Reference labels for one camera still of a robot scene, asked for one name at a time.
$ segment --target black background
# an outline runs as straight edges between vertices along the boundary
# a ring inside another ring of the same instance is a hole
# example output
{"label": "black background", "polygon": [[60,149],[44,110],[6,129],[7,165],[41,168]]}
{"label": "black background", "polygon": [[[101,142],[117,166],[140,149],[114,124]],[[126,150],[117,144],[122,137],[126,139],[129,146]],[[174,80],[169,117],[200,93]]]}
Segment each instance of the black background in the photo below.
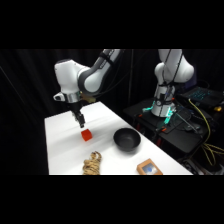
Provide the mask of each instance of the black background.
{"label": "black background", "polygon": [[[67,111],[53,96],[60,92],[54,65],[63,59],[91,67],[103,49],[2,49],[0,66],[0,162],[3,174],[48,174],[44,119]],[[147,49],[135,49],[134,64]],[[224,91],[224,49],[184,49],[188,62],[197,67],[199,79],[211,89]],[[154,69],[160,62],[158,50],[148,49],[134,69],[131,102],[134,105],[154,95],[157,80]],[[131,68],[131,50],[126,50],[119,81]],[[106,81],[110,84],[115,72]],[[128,103],[129,77],[111,92],[99,98],[123,117]],[[217,134],[216,145],[224,147],[224,129]]]}

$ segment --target small box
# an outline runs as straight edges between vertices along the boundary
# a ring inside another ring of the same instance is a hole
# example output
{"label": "small box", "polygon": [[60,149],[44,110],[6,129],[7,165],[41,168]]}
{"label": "small box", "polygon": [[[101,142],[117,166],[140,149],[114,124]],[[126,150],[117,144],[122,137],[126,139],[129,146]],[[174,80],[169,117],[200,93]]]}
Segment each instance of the small box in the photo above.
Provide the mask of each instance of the small box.
{"label": "small box", "polygon": [[81,134],[82,134],[82,138],[83,138],[86,142],[93,138],[92,133],[90,132],[89,129],[87,129],[87,130],[81,132]]}
{"label": "small box", "polygon": [[161,176],[163,173],[159,170],[159,168],[153,163],[151,159],[145,161],[144,163],[138,165],[137,171],[140,175],[145,176]]}

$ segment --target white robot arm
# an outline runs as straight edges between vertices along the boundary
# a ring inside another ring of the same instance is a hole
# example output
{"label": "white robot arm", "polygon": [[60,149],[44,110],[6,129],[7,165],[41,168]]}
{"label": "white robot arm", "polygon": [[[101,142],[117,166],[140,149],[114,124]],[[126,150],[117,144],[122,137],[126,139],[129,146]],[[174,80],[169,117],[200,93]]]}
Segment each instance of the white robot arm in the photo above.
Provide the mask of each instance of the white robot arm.
{"label": "white robot arm", "polygon": [[152,113],[158,117],[168,117],[169,112],[176,109],[172,103],[175,93],[174,82],[188,82],[194,74],[194,67],[187,62],[182,49],[159,49],[159,56],[162,63],[155,69],[158,86]]}
{"label": "white robot arm", "polygon": [[[97,95],[103,87],[105,78],[124,50],[105,49],[91,68],[80,65],[73,60],[59,61],[55,65],[61,92],[54,96],[54,99],[69,105],[81,128],[84,127],[85,119],[80,112],[82,108],[80,91],[88,96]],[[181,49],[159,49],[159,56],[162,63],[155,69],[158,86],[155,93],[156,103],[153,105],[152,113],[158,117],[167,117],[171,108],[172,111],[175,110],[175,105],[172,103],[175,92],[173,82],[187,82],[192,78],[194,68],[186,61]]]}
{"label": "white robot arm", "polygon": [[55,72],[61,92],[54,96],[54,100],[66,102],[73,112],[80,127],[85,124],[80,110],[82,101],[80,91],[87,96],[97,95],[112,67],[123,54],[124,49],[105,49],[93,67],[89,68],[73,60],[63,60],[55,65]]}

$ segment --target white table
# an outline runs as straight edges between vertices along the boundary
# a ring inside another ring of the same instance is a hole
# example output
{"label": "white table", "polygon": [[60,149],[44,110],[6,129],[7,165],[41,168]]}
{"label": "white table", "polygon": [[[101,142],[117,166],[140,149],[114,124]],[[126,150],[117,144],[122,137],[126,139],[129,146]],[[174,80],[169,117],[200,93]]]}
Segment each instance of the white table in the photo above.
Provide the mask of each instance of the white table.
{"label": "white table", "polygon": [[164,175],[191,175],[179,163],[141,135],[141,145],[134,153],[120,151],[114,133],[121,128],[132,128],[102,103],[82,109],[86,125],[93,139],[82,139],[79,124],[71,112],[45,119],[48,166],[50,175],[82,175],[83,162],[90,154],[102,154],[101,175],[138,175],[137,165],[151,159]]}

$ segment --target black bowl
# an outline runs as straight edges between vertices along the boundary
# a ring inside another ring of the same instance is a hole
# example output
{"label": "black bowl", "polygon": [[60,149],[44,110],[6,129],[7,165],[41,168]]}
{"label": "black bowl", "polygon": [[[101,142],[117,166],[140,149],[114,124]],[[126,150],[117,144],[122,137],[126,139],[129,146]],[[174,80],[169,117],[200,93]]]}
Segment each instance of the black bowl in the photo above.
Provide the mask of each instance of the black bowl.
{"label": "black bowl", "polygon": [[135,130],[123,128],[115,133],[114,141],[120,150],[132,152],[140,145],[141,137]]}

